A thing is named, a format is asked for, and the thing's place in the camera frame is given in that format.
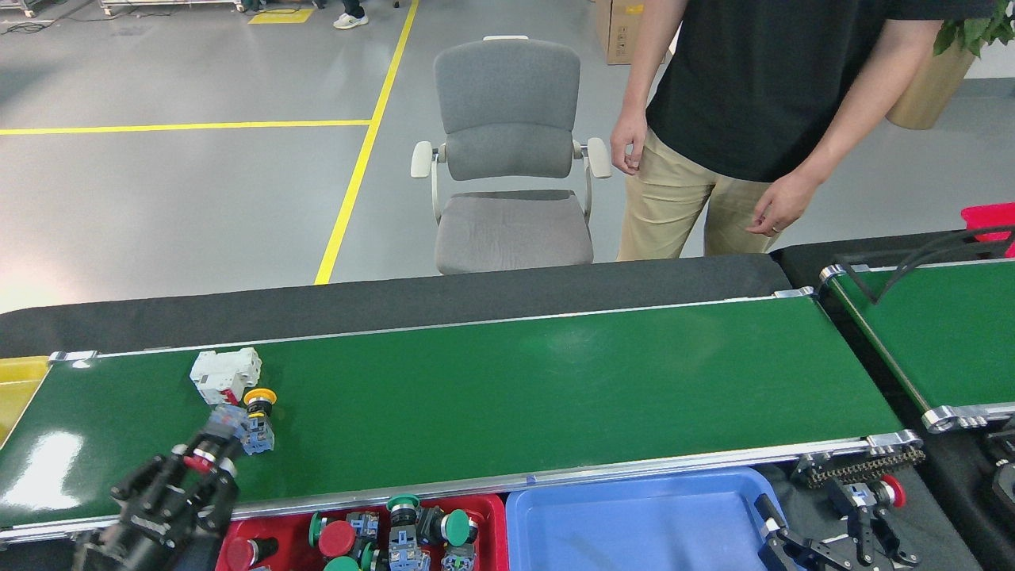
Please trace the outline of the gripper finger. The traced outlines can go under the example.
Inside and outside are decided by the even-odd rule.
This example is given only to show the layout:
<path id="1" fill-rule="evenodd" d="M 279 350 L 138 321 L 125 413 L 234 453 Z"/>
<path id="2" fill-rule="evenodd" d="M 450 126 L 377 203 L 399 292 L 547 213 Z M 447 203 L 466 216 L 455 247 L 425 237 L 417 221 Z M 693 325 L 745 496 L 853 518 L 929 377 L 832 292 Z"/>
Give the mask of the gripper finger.
<path id="1" fill-rule="evenodd" d="M 815 539 L 791 531 L 769 495 L 761 494 L 755 508 L 764 521 L 759 559 L 768 570 L 841 570 L 841 557 Z"/>
<path id="2" fill-rule="evenodd" d="M 888 508 L 857 508 L 852 513 L 852 537 L 860 568 L 916 568 L 921 564 L 911 542 L 896 531 Z"/>

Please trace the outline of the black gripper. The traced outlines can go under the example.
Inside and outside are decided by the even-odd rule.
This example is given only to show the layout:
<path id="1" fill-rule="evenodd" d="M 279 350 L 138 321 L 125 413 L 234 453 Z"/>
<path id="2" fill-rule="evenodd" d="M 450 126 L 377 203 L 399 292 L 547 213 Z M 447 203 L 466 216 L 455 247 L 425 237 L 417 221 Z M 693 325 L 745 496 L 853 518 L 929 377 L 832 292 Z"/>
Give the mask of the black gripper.
<path id="1" fill-rule="evenodd" d="M 77 538 L 76 570 L 213 570 L 211 532 L 231 524 L 239 487 L 229 471 L 211 469 L 194 499 L 182 485 L 194 467 L 189 455 L 156 454 L 117 481 L 120 515 Z"/>

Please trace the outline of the person's left hand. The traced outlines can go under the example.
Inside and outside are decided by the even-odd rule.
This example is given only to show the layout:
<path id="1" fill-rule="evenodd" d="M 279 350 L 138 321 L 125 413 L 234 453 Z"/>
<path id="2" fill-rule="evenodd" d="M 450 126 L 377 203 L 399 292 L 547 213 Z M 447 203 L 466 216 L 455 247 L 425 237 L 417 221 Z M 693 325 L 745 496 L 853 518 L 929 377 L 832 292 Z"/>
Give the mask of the person's left hand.
<path id="1" fill-rule="evenodd" d="M 772 183 L 762 194 L 753 211 L 747 232 L 776 237 L 786 231 L 809 206 L 823 179 L 796 170 Z"/>

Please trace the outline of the person's right hand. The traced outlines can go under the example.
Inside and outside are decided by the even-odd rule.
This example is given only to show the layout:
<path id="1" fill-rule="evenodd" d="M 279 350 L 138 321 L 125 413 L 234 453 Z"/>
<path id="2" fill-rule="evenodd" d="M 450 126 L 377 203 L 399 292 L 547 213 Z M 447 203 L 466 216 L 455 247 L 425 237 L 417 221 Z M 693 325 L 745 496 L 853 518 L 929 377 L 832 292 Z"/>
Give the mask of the person's right hand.
<path id="1" fill-rule="evenodd" d="M 645 109 L 624 109 L 619 114 L 610 138 L 611 162 L 627 176 L 639 171 L 646 133 Z"/>

